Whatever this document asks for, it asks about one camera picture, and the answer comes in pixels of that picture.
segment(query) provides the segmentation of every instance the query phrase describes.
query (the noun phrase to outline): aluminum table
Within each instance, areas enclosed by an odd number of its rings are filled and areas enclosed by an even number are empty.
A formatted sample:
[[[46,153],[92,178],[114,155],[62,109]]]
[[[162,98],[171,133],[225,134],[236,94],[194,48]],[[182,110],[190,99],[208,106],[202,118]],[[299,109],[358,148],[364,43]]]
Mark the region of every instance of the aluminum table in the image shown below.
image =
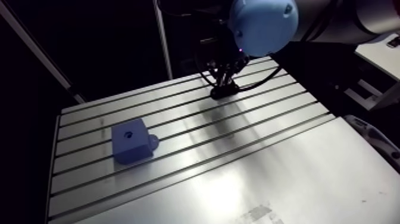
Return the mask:
[[[235,82],[276,67],[251,61]],[[64,109],[48,223],[400,223],[400,176],[284,70],[210,90],[194,74]],[[137,117],[160,146],[122,166],[111,126]]]

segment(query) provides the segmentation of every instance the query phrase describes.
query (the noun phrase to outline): dark background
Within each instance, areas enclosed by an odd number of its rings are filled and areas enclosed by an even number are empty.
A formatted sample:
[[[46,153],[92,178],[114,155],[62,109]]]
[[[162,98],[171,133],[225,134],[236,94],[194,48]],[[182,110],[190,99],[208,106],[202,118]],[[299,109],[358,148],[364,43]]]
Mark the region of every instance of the dark background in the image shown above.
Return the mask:
[[[167,80],[151,1],[7,2],[88,100]],[[174,77],[196,73],[194,40],[206,38],[207,28],[190,18],[164,15],[164,22]],[[5,192],[10,192],[15,219],[43,223],[55,119],[62,108],[76,102],[3,18],[0,32],[5,130],[10,133],[8,142],[17,146],[4,149],[11,153],[5,157],[10,163],[5,163],[5,170],[11,190]],[[384,75],[354,55],[355,47],[290,43],[274,59],[335,115],[356,115],[399,145],[395,130],[400,125],[399,105],[368,112],[343,94],[360,77],[372,79],[382,89],[393,82],[382,81]],[[17,163],[13,158],[22,159]],[[21,212],[21,207],[28,212]]]

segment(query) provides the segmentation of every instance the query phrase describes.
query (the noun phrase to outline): silver cylinder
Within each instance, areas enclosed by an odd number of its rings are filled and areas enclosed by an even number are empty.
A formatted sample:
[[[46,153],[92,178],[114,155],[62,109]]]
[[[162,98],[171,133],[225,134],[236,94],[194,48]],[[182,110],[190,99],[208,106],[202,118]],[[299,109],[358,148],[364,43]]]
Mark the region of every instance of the silver cylinder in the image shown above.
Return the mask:
[[[376,34],[400,29],[400,16],[393,0],[357,0],[357,16],[361,24]]]

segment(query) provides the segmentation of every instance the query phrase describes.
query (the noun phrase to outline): blue plastic part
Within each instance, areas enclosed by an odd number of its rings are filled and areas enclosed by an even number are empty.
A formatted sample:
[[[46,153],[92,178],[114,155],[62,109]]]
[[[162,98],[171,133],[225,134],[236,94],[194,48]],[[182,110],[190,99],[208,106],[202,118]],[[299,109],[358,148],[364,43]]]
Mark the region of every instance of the blue plastic part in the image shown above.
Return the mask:
[[[152,157],[159,143],[157,136],[149,135],[142,119],[113,126],[111,137],[112,153],[120,164]]]
[[[292,40],[298,17],[294,0],[235,0],[228,26],[244,53],[262,57]]]

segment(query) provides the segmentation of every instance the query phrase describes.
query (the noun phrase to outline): black cable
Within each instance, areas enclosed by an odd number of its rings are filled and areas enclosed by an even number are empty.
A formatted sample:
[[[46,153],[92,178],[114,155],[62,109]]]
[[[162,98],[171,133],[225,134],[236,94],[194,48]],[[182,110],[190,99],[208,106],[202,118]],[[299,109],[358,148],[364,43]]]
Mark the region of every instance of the black cable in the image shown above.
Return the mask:
[[[317,32],[314,34],[314,36],[308,41],[316,40],[319,36],[321,36],[322,33],[325,32],[325,30],[328,28],[328,26],[332,20],[332,17],[335,15],[336,6],[337,6],[338,2],[339,2],[339,0],[330,1],[329,5],[327,7],[327,8],[329,8],[329,10],[324,18],[324,21],[321,22],[320,28],[317,30]]]
[[[239,92],[249,91],[249,90],[251,90],[251,89],[254,89],[254,88],[257,88],[257,87],[261,86],[261,85],[264,84],[265,82],[268,82],[270,79],[272,79],[276,74],[278,74],[278,72],[280,72],[281,69],[282,69],[282,67],[279,66],[278,68],[275,69],[274,72],[272,72],[272,73],[271,73],[269,76],[267,76],[265,79],[263,79],[263,80],[257,82],[257,83],[254,84],[254,85],[241,88],[241,89],[239,90]]]
[[[205,81],[206,81],[210,86],[216,87],[217,85],[214,84],[214,83],[212,83],[212,82],[203,74],[203,72],[201,72],[201,69],[200,69],[200,66],[199,66],[199,63],[198,63],[198,60],[197,60],[197,54],[196,54],[196,53],[195,53],[195,64],[196,64],[196,68],[197,68],[197,70],[199,71],[201,77],[203,77],[203,79],[205,79]]]
[[[309,38],[309,36],[313,33],[313,31],[315,30],[315,28],[320,24],[320,23],[324,23],[325,16],[329,15],[330,11],[333,11],[333,7],[336,7],[336,3],[338,0],[331,0],[329,2],[329,4],[325,7],[325,9],[317,16],[317,18],[314,20],[314,22],[312,23],[312,25],[308,28],[308,30],[305,32],[304,36],[301,38],[300,42],[306,42],[307,39]],[[239,92],[245,92],[245,91],[249,91],[251,89],[257,88],[259,86],[261,86],[262,84],[264,84],[265,82],[268,82],[269,80],[271,80],[276,74],[278,74],[280,71],[282,70],[282,66],[278,66],[278,68],[275,69],[274,72],[272,72],[269,76],[267,76],[265,79],[257,82],[256,84],[253,84],[251,86],[245,87],[245,88],[241,88],[239,90]]]
[[[173,16],[173,17],[186,17],[186,16],[190,16],[191,15],[190,13],[183,13],[183,14],[170,13],[170,12],[166,11],[165,9],[163,9],[161,7],[160,0],[156,0],[156,1],[157,1],[157,7],[160,9],[160,11],[162,13],[164,13],[166,15],[170,15],[170,16]]]

